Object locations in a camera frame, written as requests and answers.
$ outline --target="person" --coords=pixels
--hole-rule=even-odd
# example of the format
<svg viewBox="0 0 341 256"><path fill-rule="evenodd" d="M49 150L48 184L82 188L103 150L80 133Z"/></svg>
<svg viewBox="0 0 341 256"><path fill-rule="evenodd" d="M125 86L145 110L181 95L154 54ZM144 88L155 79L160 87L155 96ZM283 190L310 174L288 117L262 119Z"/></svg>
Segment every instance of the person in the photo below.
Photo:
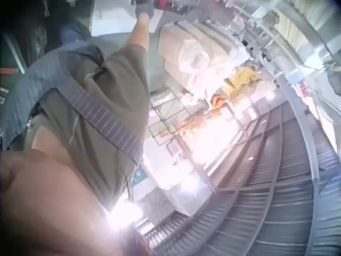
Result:
<svg viewBox="0 0 341 256"><path fill-rule="evenodd" d="M146 53L153 6L138 5L136 17L125 46L106 58L78 36L76 42L68 37L69 44L27 70L6 100L1 119L2 230L7 242L23 248L25 253L18 255L151 255L133 227L117 231L107 218L138 165L124 147L142 145L148 124ZM74 88L71 82L75 90L86 91L78 98L86 95L87 102L107 111L93 111L93 118L103 122L100 128L87 115L91 106L72 105L65 92ZM29 107L40 89L46 92ZM114 125L110 115L117 120ZM26 123L23 131L18 129L21 121ZM105 136L105 129L130 135L122 146Z"/></svg>

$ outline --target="gray glove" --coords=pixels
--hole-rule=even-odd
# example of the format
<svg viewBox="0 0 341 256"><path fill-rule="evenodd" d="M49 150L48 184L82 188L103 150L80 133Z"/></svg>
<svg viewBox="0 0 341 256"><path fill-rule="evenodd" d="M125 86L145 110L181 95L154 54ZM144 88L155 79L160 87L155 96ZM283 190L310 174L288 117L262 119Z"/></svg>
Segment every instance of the gray glove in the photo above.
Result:
<svg viewBox="0 0 341 256"><path fill-rule="evenodd" d="M148 0L146 4L138 4L136 6L135 14L138 18L141 13L146 13L150 18L154 16L154 6L152 4L152 0Z"/></svg>

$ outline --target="bright light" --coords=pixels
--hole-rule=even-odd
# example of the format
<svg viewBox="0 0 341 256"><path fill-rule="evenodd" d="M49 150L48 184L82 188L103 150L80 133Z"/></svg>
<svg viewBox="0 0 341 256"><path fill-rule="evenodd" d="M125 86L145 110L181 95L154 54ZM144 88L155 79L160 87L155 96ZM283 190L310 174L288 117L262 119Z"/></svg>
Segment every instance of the bright light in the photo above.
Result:
<svg viewBox="0 0 341 256"><path fill-rule="evenodd" d="M200 164L213 161L229 145L236 130L237 125L227 122L223 116L208 121L191 141L194 161Z"/></svg>
<svg viewBox="0 0 341 256"><path fill-rule="evenodd" d="M265 97L268 101L271 101L275 98L275 94L274 92L269 92Z"/></svg>
<svg viewBox="0 0 341 256"><path fill-rule="evenodd" d="M136 204L127 201L117 203L113 210L108 213L108 221L114 229L125 228L142 217L142 210Z"/></svg>
<svg viewBox="0 0 341 256"><path fill-rule="evenodd" d="M198 189L198 185L198 179L193 177L193 175L189 175L181 182L181 190L186 192L194 192Z"/></svg>

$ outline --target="metal beam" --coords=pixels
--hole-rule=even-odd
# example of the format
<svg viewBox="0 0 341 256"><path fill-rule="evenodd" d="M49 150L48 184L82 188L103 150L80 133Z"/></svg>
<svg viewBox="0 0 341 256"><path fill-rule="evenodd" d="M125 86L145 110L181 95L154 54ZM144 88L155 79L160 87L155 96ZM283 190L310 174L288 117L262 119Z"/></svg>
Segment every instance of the metal beam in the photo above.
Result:
<svg viewBox="0 0 341 256"><path fill-rule="evenodd" d="M290 5L287 1L280 1L277 5L277 9L287 16L302 32L302 34L312 44L315 52L318 53L322 62L332 60L331 53L320 35L294 6Z"/></svg>
<svg viewBox="0 0 341 256"><path fill-rule="evenodd" d="M298 97L294 89L292 89L286 83L286 79L283 76L277 78L277 82L282 89L283 94L287 97L293 112L297 118L297 122L299 127L301 128L302 137L305 143L305 147L307 150L309 164L311 169L311 177L314 188L314 206L313 206L313 217L311 223L311 230L308 239L307 248L305 251L305 256L310 256L312 252L312 247L315 239L315 230L316 230L316 222L317 222L317 211L319 207L319 183L320 183L320 173L319 173L319 162L318 156L316 152L316 146L314 142L313 133L310 129L309 123L307 121L307 117L304 114L304 104L301 99Z"/></svg>
<svg viewBox="0 0 341 256"><path fill-rule="evenodd" d="M259 143L258 149L256 151L256 155L255 155L255 160L254 160L253 164L251 165L250 169L248 170L248 173L244 176L243 180L239 183L239 187L234 192L234 195L230 201L230 204L228 205L228 207L226 207L224 209L224 214L221 214L220 218L216 221L216 223L214 225L212 225L208 231L206 231L205 236L203 236L200 239L200 241L198 241L196 243L196 245L193 246L193 248L191 248L190 251L186 252L186 254L185 254L186 256L196 255L196 253L200 250L200 248L209 240L209 238L214 234L214 232L218 229L218 227L224 221L226 216L230 213L231 209L233 208L234 204L236 203L236 201L239 197L239 193L240 193L239 188L243 187L246 184L248 178L250 177L252 171L254 170L254 167L256 166L256 163L258 161L261 150L264 147L264 138L265 138L266 128L267 128L267 124L263 130L262 135L261 135L260 143Z"/></svg>
<svg viewBox="0 0 341 256"><path fill-rule="evenodd" d="M281 107L280 107L280 109L281 109L281 117L280 117L281 124L278 128L279 129L279 138L280 138L280 142L279 142L279 145L280 145L279 148L280 149L279 149L277 168L274 171L274 174L273 174L273 177L271 180L269 193L267 195L266 202L265 202L265 208L261 214L261 217L259 218L259 220L257 222L257 228L256 228L255 232L253 233L252 237L249 238L249 241L247 242L247 246L245 247L244 252L241 254L242 256L246 256L249 253L252 245L256 241L256 238L259 234L259 231L261 230L261 228L263 226L267 212L269 211L269 208L271 205L271 201L272 201L273 194L275 191L275 185L277 182L277 177L278 177L278 174L279 174L280 169L281 169L281 159L282 159L282 151L283 151L283 125L282 125L282 123L283 123L283 109Z"/></svg>

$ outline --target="t-shirt sleeve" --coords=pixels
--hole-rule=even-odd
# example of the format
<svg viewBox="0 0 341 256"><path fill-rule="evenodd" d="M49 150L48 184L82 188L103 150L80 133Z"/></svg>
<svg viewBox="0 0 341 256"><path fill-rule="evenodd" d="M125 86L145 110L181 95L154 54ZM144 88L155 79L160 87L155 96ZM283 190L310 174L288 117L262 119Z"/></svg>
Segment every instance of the t-shirt sleeve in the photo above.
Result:
<svg viewBox="0 0 341 256"><path fill-rule="evenodd" d="M103 68L116 76L136 76L149 94L147 79L147 51L139 45L127 45L105 58Z"/></svg>

